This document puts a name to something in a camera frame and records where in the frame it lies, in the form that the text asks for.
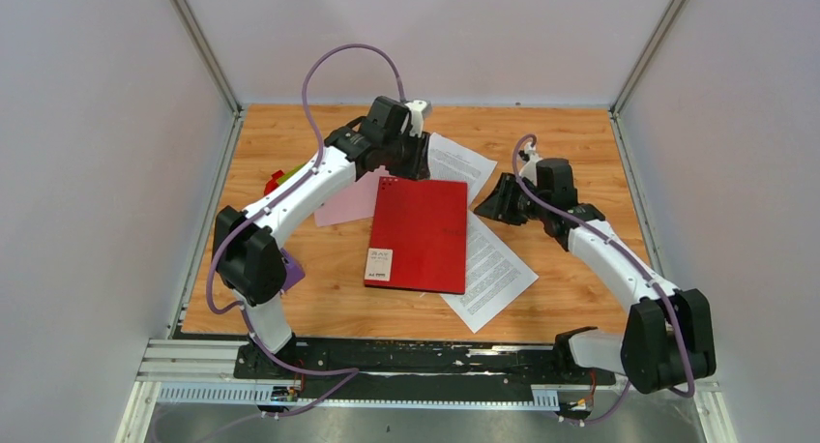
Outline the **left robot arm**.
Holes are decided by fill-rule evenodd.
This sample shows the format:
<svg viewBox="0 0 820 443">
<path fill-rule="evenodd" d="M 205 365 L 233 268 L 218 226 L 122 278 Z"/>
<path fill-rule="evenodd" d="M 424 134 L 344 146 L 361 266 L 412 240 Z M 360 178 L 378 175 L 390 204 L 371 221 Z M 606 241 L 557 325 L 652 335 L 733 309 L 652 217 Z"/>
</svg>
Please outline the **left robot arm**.
<svg viewBox="0 0 820 443">
<path fill-rule="evenodd" d="M 428 178 L 424 123 L 431 111 L 428 101 L 380 96 L 367 115 L 322 138 L 314 157 L 283 185 L 242 211 L 227 206 L 218 213 L 209 276 L 233 291 L 251 339 L 262 348 L 259 366 L 270 376 L 286 377 L 296 366 L 281 300 L 295 265 L 284 244 L 330 198 L 371 171 Z"/>
</svg>

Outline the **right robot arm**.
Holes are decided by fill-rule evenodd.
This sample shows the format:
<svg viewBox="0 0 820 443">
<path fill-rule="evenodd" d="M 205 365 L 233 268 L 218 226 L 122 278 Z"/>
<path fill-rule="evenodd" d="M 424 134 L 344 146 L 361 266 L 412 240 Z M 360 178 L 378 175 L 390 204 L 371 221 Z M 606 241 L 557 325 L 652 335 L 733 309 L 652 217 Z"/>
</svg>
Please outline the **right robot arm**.
<svg viewBox="0 0 820 443">
<path fill-rule="evenodd" d="M 709 301 L 683 290 L 644 263 L 604 214 L 578 199 L 566 159 L 524 155 L 520 173 L 504 173 L 475 211 L 510 225 L 540 222 L 564 251 L 582 261 L 628 315 L 623 334 L 592 326 L 557 335 L 552 368 L 576 382 L 590 369 L 623 375 L 642 394 L 693 396 L 694 383 L 717 369 Z"/>
</svg>

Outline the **red folder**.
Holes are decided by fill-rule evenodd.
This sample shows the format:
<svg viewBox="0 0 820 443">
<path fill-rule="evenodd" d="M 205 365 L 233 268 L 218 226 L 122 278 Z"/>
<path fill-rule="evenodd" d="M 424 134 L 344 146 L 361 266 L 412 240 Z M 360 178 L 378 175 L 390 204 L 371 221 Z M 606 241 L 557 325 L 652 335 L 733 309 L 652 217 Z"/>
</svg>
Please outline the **red folder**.
<svg viewBox="0 0 820 443">
<path fill-rule="evenodd" d="M 464 182 L 382 177 L 366 254 L 364 285 L 464 294 L 467 192 Z"/>
</svg>

